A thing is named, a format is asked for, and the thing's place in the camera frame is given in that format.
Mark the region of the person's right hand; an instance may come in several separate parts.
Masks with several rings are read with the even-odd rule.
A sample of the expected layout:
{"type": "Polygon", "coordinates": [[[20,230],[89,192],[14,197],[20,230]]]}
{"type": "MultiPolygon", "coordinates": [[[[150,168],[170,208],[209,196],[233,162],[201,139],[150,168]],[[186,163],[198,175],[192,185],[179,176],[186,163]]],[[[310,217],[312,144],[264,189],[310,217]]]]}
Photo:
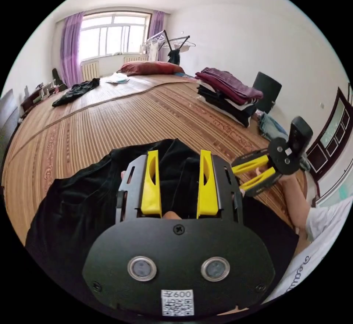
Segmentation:
{"type": "Polygon", "coordinates": [[[283,191],[297,188],[300,190],[300,184],[298,183],[296,174],[283,175],[278,182],[283,191]]]}

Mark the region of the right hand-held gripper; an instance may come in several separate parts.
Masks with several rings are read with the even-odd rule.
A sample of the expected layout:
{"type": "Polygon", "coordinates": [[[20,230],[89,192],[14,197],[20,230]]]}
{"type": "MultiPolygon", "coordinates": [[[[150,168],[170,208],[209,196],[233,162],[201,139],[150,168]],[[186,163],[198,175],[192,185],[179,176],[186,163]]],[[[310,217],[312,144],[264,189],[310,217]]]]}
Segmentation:
{"type": "Polygon", "coordinates": [[[284,138],[275,138],[268,147],[237,157],[231,164],[234,175],[242,175],[266,167],[262,173],[239,186],[245,195],[255,197],[271,188],[283,175],[291,175],[300,167],[300,157],[284,138]]]}

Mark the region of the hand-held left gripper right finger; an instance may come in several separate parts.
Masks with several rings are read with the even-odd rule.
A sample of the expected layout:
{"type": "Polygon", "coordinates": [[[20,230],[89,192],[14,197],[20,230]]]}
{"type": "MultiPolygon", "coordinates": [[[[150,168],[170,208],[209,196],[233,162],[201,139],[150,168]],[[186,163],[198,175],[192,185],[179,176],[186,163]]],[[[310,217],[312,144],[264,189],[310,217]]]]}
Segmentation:
{"type": "Polygon", "coordinates": [[[212,154],[208,150],[201,150],[196,217],[215,217],[218,212],[218,196],[212,154]]]}

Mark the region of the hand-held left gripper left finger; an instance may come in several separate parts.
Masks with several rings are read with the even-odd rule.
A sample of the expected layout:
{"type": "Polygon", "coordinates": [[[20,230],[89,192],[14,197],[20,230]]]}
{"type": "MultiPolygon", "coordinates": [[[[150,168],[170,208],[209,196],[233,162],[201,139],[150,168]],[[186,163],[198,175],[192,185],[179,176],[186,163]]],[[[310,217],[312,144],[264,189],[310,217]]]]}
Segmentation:
{"type": "Polygon", "coordinates": [[[162,217],[157,150],[150,151],[147,154],[140,209],[144,216],[162,217]]]}

